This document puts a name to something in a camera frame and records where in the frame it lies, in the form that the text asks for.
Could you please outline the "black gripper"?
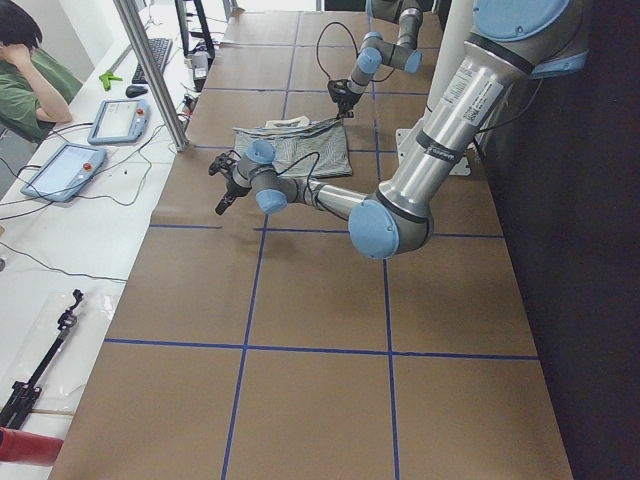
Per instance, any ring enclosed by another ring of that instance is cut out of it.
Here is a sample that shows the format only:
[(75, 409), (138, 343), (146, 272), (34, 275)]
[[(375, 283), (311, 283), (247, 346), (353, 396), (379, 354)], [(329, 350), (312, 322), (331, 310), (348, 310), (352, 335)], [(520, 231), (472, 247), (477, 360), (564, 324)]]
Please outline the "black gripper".
[(327, 91), (331, 100), (338, 106), (336, 119), (353, 118), (353, 108), (359, 102), (361, 94), (349, 88), (348, 80), (329, 80), (327, 83)]
[(235, 202), (236, 198), (248, 194), (248, 183), (236, 175), (238, 161), (230, 153), (222, 153), (215, 157), (208, 168), (208, 175), (221, 174), (226, 180), (226, 191), (214, 211), (217, 215), (223, 215)]

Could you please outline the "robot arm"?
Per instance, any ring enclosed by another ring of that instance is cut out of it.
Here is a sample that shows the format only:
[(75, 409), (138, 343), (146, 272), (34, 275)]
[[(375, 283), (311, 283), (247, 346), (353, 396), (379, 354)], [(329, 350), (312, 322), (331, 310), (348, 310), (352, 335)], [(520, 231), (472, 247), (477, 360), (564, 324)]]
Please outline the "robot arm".
[(216, 212), (253, 194), (268, 215), (301, 203), (345, 220), (352, 244), (369, 258), (421, 248), (432, 234), (431, 199), (509, 88), (583, 67), (591, 9), (588, 1), (475, 2), (457, 70), (415, 125), (394, 175), (373, 193), (290, 177), (275, 169), (275, 148), (256, 140), (239, 158), (222, 154), (210, 165), (226, 181)]
[(350, 118), (353, 108), (368, 85), (373, 81), (381, 65), (394, 70), (416, 73), (422, 60), (417, 50), (418, 34), (423, 23), (423, 13), (431, 1), (367, 1), (366, 12), (399, 27), (397, 40), (390, 43), (379, 32), (370, 31), (364, 37), (356, 53), (354, 67), (346, 79), (329, 80), (327, 90), (337, 105), (337, 118)]

